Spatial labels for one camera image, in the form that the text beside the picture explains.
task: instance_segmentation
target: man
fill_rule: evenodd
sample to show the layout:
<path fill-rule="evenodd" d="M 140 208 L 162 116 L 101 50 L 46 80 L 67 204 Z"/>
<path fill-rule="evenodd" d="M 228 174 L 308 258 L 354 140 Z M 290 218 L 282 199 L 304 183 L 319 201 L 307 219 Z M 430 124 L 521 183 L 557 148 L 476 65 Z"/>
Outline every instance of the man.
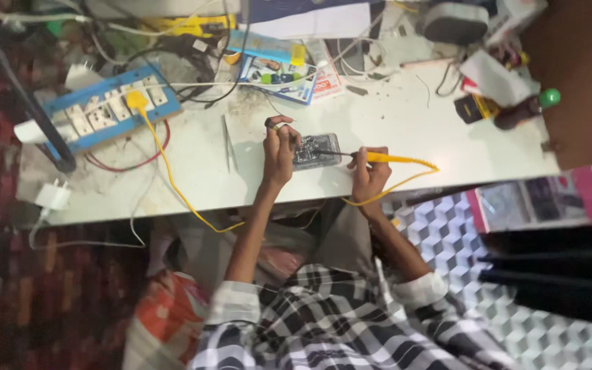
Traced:
<path fill-rule="evenodd" d="M 290 123 L 285 116 L 272 122 Z M 294 145 L 300 135 L 284 125 L 268 129 L 264 141 L 264 178 L 245 230 L 237 239 L 225 281 L 214 293 L 194 369 L 514 369 L 488 325 L 470 315 L 432 272 L 418 250 L 382 213 L 379 201 L 358 208 L 346 205 L 327 232 L 312 263 L 282 287 L 252 284 L 269 212 L 292 178 Z M 352 197 L 361 202 L 379 194 L 390 177 L 386 163 L 369 163 L 360 148 Z M 371 226 L 400 280 L 390 288 L 399 303 L 386 303 L 386 280 L 366 256 L 362 242 L 345 238 Z M 342 242 L 330 243 L 332 239 Z M 403 307 L 422 332 L 395 308 Z"/>

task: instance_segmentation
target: black and white checkered shirt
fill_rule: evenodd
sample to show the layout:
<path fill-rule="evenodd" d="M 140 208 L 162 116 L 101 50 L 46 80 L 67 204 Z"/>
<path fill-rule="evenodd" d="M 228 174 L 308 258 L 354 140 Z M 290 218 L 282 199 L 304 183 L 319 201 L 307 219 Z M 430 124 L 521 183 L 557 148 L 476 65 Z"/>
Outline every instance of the black and white checkered shirt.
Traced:
<path fill-rule="evenodd" d="M 390 294 L 380 266 L 379 275 L 372 282 L 306 265 L 281 288 L 226 281 L 212 297 L 189 367 L 519 368 L 439 275 L 393 284 Z M 420 331 L 409 321 L 418 322 Z"/>

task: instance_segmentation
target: green bottle cap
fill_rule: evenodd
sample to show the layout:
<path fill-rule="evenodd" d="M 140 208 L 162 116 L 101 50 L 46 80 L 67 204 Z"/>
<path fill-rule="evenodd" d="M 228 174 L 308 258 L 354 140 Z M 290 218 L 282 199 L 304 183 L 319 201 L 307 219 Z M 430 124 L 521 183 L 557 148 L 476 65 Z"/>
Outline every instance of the green bottle cap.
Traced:
<path fill-rule="evenodd" d="M 538 102 L 543 109 L 554 107 L 561 102 L 561 93 L 557 89 L 547 89 L 538 96 Z"/>

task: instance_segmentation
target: workbench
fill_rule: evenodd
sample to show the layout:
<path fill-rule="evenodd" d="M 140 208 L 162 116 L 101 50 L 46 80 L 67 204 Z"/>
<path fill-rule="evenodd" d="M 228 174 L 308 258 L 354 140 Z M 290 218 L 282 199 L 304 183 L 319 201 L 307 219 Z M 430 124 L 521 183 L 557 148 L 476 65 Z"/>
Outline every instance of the workbench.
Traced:
<path fill-rule="evenodd" d="M 349 85 L 364 88 L 368 95 L 347 92 L 316 105 L 299 105 L 270 97 L 275 109 L 297 120 L 293 127 L 303 136 L 337 134 L 344 152 L 360 146 L 387 146 L 390 153 L 423 159 L 436 164 L 440 172 L 416 178 L 398 191 L 432 187 L 462 186 L 547 176 L 560 172 L 555 156 L 543 153 L 547 140 L 543 119 L 521 124 L 511 131 L 500 131 L 492 122 L 465 124 L 457 115 L 454 100 L 464 96 L 456 91 L 450 97 L 437 97 L 435 88 L 445 73 L 448 60 L 414 63 L 402 69 L 404 61 L 433 59 L 440 52 L 417 37 L 394 37 L 394 29 L 404 22 L 401 13 L 387 15 L 382 26 L 382 41 L 389 54 L 387 69 L 399 73 L 370 84 L 344 79 Z M 454 81 L 447 81 L 452 86 Z M 205 95 L 216 97 L 228 87 L 213 88 Z M 252 89 L 238 89 L 228 98 L 204 110 L 202 104 L 186 103 L 184 112 L 169 120 L 171 139 L 166 150 L 177 186 L 198 210 L 243 207 L 252 203 L 262 178 L 261 139 L 227 144 L 224 116 L 228 124 L 262 126 L 274 107 L 267 97 Z M 163 124 L 157 125 L 161 139 Z M 136 130 L 94 151 L 110 166 L 124 167 L 151 156 L 156 151 L 148 130 Z M 242 151 L 244 160 L 234 153 Z M 78 156 L 78 169 L 69 178 L 74 190 L 67 209 L 54 212 L 50 224 L 89 223 L 114 219 L 150 217 L 188 212 L 171 188 L 163 161 L 125 172 L 111 173 L 88 164 Z M 278 202 L 348 196 L 351 171 L 348 157 L 339 166 L 294 172 Z M 417 164 L 391 165 L 387 186 L 402 181 L 426 168 Z M 18 198 L 32 200 L 44 182 L 66 179 L 53 168 L 35 146 L 24 146 Z"/>

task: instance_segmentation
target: floor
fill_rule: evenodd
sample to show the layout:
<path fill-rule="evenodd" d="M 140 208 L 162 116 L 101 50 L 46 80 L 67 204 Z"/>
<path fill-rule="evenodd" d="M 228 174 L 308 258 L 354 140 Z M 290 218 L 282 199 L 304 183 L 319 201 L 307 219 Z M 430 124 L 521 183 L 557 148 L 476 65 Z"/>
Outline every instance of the floor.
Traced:
<path fill-rule="evenodd" d="M 448 279 L 465 305 L 489 319 L 524 369 L 592 369 L 592 323 L 516 305 L 510 289 L 478 282 L 479 272 L 489 266 L 476 257 L 488 251 L 474 229 L 465 194 L 415 207 L 385 203 L 383 208 L 394 213 L 402 234 Z"/>

